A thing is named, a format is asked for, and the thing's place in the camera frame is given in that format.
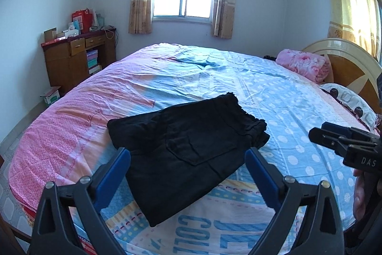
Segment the person's right hand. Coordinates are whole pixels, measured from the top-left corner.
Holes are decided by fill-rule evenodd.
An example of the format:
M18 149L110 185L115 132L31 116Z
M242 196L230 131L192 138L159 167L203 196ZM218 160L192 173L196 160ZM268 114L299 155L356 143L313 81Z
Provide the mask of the person's right hand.
M356 221L360 221L366 210L365 201L365 186L373 186L373 177L369 173L365 173L360 169L354 169L353 176L356 178L354 186L354 203L353 203L353 214Z

